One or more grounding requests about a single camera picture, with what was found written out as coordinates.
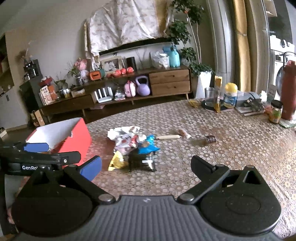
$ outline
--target washing machine door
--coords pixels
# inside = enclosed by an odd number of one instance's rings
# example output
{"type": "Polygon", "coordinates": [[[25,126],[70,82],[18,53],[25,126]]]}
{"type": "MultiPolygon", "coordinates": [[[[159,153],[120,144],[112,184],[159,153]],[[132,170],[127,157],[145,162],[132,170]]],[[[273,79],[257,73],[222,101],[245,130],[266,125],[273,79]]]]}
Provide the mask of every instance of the washing machine door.
{"type": "Polygon", "coordinates": [[[282,80],[284,76],[284,67],[282,66],[279,71],[276,74],[276,87],[277,87],[277,94],[281,96],[281,86],[282,86],[282,80]]]}

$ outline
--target floral tablecloth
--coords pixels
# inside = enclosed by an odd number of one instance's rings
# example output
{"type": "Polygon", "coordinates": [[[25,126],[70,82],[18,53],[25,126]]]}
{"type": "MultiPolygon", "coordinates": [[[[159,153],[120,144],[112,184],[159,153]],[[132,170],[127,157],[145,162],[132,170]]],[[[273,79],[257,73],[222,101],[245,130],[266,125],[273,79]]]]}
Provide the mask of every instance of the floral tablecloth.
{"type": "Polygon", "coordinates": [[[245,117],[236,110],[220,114],[194,109],[188,101],[176,101],[130,110],[87,125],[93,139],[88,158],[100,155],[104,162],[113,156],[114,143],[107,131],[114,127],[137,125],[149,135],[174,134],[185,128],[191,139],[155,141],[161,150],[156,157],[156,172],[115,170],[101,172],[94,183],[115,197],[129,195],[168,195],[175,197],[200,180],[190,169],[198,155],[211,164],[230,169],[254,165],[281,203],[282,216],[274,232],[281,238],[296,233],[296,134],[268,121],[266,115],[245,117]],[[204,136],[213,134],[218,142],[201,145],[204,136]]]}

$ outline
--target blue snack wrapper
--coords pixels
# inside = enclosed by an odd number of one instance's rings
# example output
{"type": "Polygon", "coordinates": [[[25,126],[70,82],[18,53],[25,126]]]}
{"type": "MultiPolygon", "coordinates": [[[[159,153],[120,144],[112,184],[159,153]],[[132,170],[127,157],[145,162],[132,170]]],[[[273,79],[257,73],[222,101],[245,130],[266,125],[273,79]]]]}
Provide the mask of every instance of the blue snack wrapper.
{"type": "Polygon", "coordinates": [[[138,147],[139,152],[138,154],[148,154],[152,151],[158,151],[160,150],[160,148],[154,146],[154,139],[155,137],[153,135],[151,136],[147,136],[146,140],[140,144],[140,146],[138,147]]]}

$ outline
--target washing machine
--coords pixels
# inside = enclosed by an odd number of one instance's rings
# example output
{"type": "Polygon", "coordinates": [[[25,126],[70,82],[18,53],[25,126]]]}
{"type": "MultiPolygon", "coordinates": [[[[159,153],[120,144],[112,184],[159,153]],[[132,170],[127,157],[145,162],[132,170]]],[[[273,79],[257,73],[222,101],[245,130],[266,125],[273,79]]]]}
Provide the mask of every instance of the washing machine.
{"type": "Polygon", "coordinates": [[[295,46],[285,40],[276,38],[274,35],[270,36],[271,42],[271,75],[270,83],[277,87],[277,92],[275,95],[276,100],[281,98],[281,85],[283,77],[283,69],[289,60],[296,61],[295,57],[295,46]]]}

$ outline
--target clear glass cup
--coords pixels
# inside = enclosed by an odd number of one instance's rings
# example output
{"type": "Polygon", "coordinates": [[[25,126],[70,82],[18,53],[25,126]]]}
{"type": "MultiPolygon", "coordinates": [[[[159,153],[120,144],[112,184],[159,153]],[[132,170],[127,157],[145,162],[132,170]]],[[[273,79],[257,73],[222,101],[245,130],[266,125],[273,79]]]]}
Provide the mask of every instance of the clear glass cup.
{"type": "Polygon", "coordinates": [[[214,107],[216,90],[213,87],[205,88],[205,105],[209,107],[214,107]]]}

